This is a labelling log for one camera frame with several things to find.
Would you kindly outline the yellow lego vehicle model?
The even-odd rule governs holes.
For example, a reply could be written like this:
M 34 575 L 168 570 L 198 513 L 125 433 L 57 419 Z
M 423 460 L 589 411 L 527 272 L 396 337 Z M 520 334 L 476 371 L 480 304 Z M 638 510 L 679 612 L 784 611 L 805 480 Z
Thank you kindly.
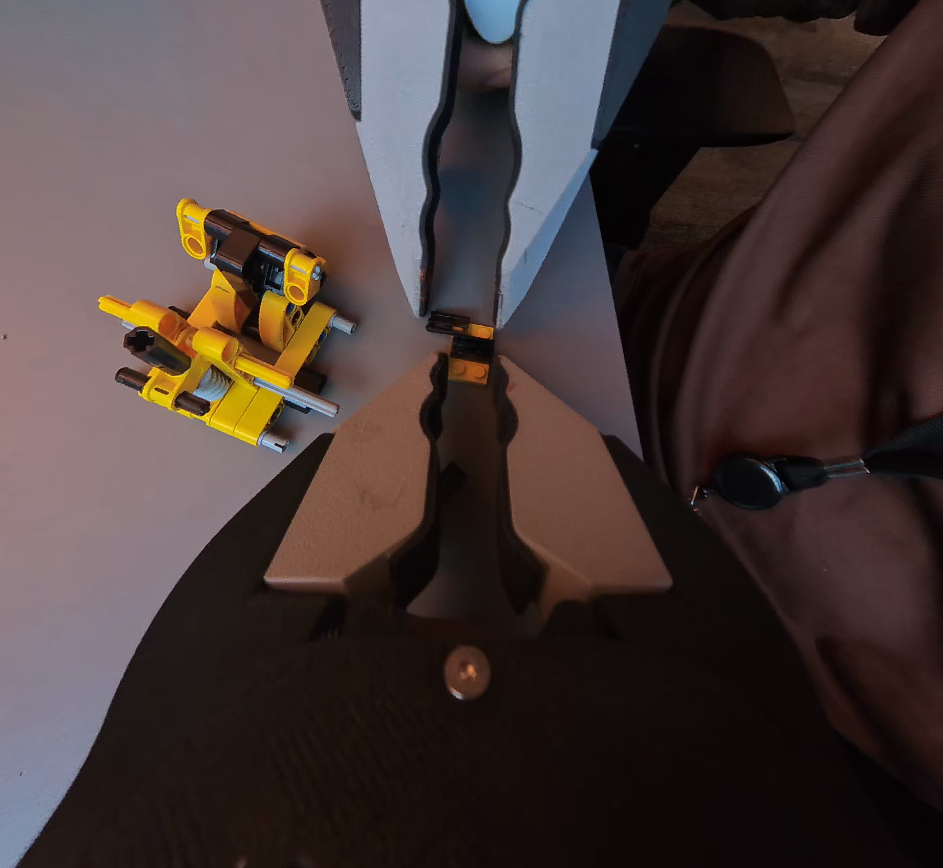
M 210 272 L 195 308 L 101 296 L 141 369 L 115 381 L 146 403 L 244 444 L 278 453 L 285 410 L 336 418 L 313 361 L 331 332 L 357 325 L 319 299 L 327 264 L 308 247 L 221 208 L 183 198 L 175 208 L 184 251 Z

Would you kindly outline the person's brown shirt torso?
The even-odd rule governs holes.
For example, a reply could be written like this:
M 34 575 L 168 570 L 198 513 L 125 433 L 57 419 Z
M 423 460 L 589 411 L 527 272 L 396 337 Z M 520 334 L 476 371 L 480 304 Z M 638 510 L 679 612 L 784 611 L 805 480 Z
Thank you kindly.
M 942 0 L 920 0 L 748 214 L 616 280 L 646 459 L 862 459 L 701 518 L 804 656 L 833 726 L 941 810 Z

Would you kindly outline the person's right hand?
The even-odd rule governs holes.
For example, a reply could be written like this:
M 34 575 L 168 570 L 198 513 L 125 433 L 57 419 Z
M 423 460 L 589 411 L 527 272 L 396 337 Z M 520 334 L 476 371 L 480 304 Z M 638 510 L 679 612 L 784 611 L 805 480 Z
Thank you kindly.
M 493 45 L 477 37 L 465 37 L 459 54 L 458 89 L 470 94 L 508 89 L 513 59 L 514 48 L 509 42 Z

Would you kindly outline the black office chair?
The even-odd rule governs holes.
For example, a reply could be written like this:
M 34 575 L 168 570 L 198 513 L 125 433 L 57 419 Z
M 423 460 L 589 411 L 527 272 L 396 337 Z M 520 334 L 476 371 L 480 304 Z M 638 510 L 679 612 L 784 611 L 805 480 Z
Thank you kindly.
M 774 61 L 759 42 L 667 26 L 590 168 L 605 246 L 641 245 L 654 206 L 699 150 L 776 143 L 794 131 Z

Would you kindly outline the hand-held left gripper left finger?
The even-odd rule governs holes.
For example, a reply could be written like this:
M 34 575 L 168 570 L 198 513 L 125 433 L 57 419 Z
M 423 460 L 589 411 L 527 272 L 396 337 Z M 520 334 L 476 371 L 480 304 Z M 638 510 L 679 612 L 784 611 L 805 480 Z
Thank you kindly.
M 407 607 L 440 560 L 442 405 L 433 352 L 332 433 L 267 569 L 277 591 Z

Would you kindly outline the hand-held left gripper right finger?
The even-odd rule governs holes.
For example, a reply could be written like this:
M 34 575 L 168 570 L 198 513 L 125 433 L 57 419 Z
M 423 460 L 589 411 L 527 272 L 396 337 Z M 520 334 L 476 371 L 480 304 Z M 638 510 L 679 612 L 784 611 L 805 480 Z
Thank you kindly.
M 517 615 L 657 594 L 672 578 L 610 442 L 510 359 L 492 366 L 501 582 Z

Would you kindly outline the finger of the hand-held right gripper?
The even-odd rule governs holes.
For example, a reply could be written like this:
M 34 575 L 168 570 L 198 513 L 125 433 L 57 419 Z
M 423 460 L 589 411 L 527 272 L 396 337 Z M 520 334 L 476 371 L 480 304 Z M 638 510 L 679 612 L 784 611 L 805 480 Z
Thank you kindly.
M 418 317 L 430 309 L 439 164 L 463 15 L 461 0 L 360 0 L 358 134 L 394 265 Z
M 522 3 L 510 98 L 515 173 L 498 263 L 498 330 L 524 301 L 597 154 L 593 132 L 620 1 Z

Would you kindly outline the black badge reel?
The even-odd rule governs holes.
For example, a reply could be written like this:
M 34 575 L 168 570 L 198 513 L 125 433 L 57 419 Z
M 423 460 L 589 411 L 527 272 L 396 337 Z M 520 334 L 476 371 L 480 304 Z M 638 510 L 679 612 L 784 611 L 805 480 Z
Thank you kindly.
M 736 452 L 719 460 L 706 484 L 695 486 L 690 507 L 697 510 L 710 498 L 719 497 L 737 508 L 768 510 L 785 497 L 821 487 L 830 480 L 869 473 L 862 459 L 822 461 Z

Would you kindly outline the yellow black lego brick assembly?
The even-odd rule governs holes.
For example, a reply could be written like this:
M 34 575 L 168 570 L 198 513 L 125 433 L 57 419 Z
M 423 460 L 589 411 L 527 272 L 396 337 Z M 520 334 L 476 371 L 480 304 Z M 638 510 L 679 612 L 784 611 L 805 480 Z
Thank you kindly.
M 486 386 L 494 353 L 494 329 L 470 321 L 451 321 L 449 382 Z

